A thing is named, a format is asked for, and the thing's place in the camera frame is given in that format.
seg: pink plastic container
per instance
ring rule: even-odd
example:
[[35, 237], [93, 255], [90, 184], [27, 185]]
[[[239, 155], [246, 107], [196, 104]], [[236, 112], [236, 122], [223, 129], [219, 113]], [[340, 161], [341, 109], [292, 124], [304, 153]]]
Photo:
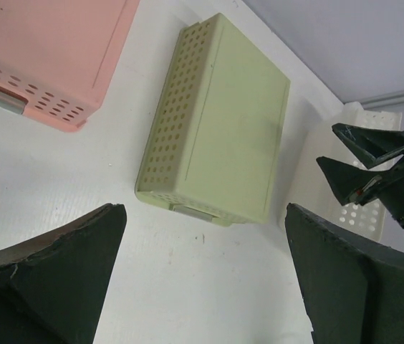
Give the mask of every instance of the pink plastic container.
[[74, 132], [102, 104], [140, 0], [0, 0], [0, 92]]

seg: plastic storage box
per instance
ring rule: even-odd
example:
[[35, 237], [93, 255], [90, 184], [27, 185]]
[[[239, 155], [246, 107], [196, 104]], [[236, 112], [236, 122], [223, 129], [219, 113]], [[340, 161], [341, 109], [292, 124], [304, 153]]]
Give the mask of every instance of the plastic storage box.
[[[378, 242], [382, 236], [386, 208], [379, 200], [365, 206], [356, 204], [341, 206], [315, 160], [319, 156], [327, 156], [358, 168], [364, 168], [332, 132], [331, 127], [335, 123], [370, 129], [399, 130], [401, 114], [366, 111], [359, 103], [350, 103], [344, 106], [342, 113], [338, 116], [324, 121], [312, 129], [299, 157], [294, 180], [285, 201], [285, 209], [282, 209], [281, 226], [284, 228], [286, 205], [296, 203], [333, 224]], [[392, 165], [393, 162], [388, 161], [372, 170], [385, 170]]]
[[266, 222], [289, 80], [221, 14], [182, 30], [135, 187], [227, 226]]
[[102, 104], [138, 2], [0, 1], [0, 105], [79, 130]]

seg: white tabletop surface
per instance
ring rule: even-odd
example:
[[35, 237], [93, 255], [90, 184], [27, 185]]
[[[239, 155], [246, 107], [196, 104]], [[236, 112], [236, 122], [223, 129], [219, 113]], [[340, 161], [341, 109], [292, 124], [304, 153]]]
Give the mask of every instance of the white tabletop surface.
[[[267, 225], [225, 229], [142, 204], [133, 192], [178, 32], [218, 12], [292, 81]], [[241, 0], [142, 0], [105, 103], [79, 133], [0, 108], [0, 249], [124, 204], [128, 223], [96, 344], [311, 343], [276, 218], [307, 128], [341, 109]]]

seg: green box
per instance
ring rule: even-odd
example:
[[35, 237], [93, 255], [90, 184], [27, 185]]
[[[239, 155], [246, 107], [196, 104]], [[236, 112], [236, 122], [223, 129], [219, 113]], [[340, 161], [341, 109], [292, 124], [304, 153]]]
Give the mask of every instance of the green box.
[[289, 80], [225, 16], [183, 29], [135, 194], [228, 226], [268, 221]]

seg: white perforated container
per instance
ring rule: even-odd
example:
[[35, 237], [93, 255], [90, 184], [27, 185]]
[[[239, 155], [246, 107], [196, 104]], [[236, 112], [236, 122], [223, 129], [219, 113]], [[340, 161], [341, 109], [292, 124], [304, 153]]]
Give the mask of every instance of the white perforated container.
[[[368, 239], [380, 241], [385, 220], [385, 207], [378, 200], [365, 206], [355, 204], [341, 206], [333, 195], [316, 159], [319, 156], [327, 156], [358, 168], [365, 168], [332, 132], [332, 125], [344, 123], [363, 128], [399, 130], [400, 122], [400, 113], [365, 111], [359, 103], [350, 103], [344, 106], [342, 113], [338, 116], [320, 123], [307, 136], [285, 205], [299, 204], [342, 228]], [[385, 170], [392, 164], [393, 162], [389, 161], [373, 170]], [[284, 228], [286, 213], [285, 206], [280, 218], [282, 228]]]

